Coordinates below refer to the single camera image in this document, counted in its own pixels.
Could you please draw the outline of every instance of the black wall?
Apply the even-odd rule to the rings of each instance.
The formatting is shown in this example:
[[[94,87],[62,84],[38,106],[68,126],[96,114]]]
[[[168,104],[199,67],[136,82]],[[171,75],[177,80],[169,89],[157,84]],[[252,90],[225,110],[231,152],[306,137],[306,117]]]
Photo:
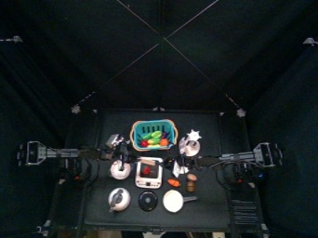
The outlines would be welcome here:
[[[276,142],[283,166],[261,188],[277,237],[318,236],[318,48],[308,46],[248,114],[249,139]]]
[[[30,58],[0,44],[0,237],[29,237],[42,225],[54,173],[49,166],[18,167],[20,143],[62,145],[70,109]]]

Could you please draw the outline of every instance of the orange toy fruit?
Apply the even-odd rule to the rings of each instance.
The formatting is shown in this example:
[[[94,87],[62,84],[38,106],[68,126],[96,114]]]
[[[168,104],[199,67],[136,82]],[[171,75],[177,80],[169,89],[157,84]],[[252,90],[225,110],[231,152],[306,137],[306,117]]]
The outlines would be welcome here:
[[[169,178],[168,179],[168,184],[175,187],[175,188],[179,188],[181,186],[181,183],[179,180],[173,179],[173,178]]]
[[[168,146],[168,139],[165,138],[160,139],[160,146]]]

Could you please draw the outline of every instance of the black table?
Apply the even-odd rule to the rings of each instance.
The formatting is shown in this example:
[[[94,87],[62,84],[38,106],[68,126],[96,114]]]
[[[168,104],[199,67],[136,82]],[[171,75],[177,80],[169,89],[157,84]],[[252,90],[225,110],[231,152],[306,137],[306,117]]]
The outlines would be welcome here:
[[[66,148],[80,146],[101,148],[112,134],[122,134],[126,139],[129,138],[134,121],[160,119],[169,119],[175,123],[179,131],[177,141],[191,129],[200,131],[199,155],[201,156],[220,156],[223,153],[249,151],[244,119],[233,112],[106,111],[80,113],[74,115],[72,121]],[[176,147],[169,151],[140,152],[140,155],[165,159],[172,152],[177,152]],[[193,193],[185,192],[185,175],[177,177],[184,186],[176,190],[183,196],[196,195],[199,200],[185,203],[181,210],[172,214],[163,206],[164,193],[175,189],[167,183],[167,179],[172,178],[169,170],[164,169],[163,186],[152,190],[159,199],[157,206],[152,211],[145,212],[137,206],[137,196],[147,189],[137,188],[133,184],[134,167],[132,167],[128,178],[116,180],[108,174],[112,161],[98,160],[88,163],[92,165],[90,181],[82,182],[81,186],[72,180],[58,185],[61,199],[56,198],[50,213],[54,227],[152,232],[231,231],[235,228],[231,225],[235,222],[231,213],[231,192],[217,183],[217,172],[211,168],[205,167],[203,171],[189,171],[197,176]],[[132,200],[124,211],[110,213],[108,195],[117,187],[129,191]],[[252,199],[257,199],[256,190],[252,191]]]

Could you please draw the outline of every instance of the kettle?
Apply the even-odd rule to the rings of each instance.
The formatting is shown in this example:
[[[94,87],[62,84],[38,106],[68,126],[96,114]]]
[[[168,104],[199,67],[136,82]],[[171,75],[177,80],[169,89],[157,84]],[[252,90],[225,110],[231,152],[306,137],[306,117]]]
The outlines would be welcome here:
[[[112,190],[108,196],[109,212],[121,211],[126,208],[130,202],[130,195],[128,191],[122,188],[116,188]]]
[[[114,179],[124,179],[130,174],[130,165],[116,160],[109,169],[109,175]]]

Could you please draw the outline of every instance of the teal basket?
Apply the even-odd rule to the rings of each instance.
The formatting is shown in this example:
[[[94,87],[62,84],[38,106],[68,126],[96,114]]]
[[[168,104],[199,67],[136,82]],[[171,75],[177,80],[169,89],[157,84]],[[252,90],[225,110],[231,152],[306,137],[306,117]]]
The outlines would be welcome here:
[[[168,146],[140,147],[141,137],[149,132],[164,131],[167,133]],[[136,121],[132,125],[130,141],[133,148],[140,151],[168,150],[176,144],[177,130],[171,120]]]

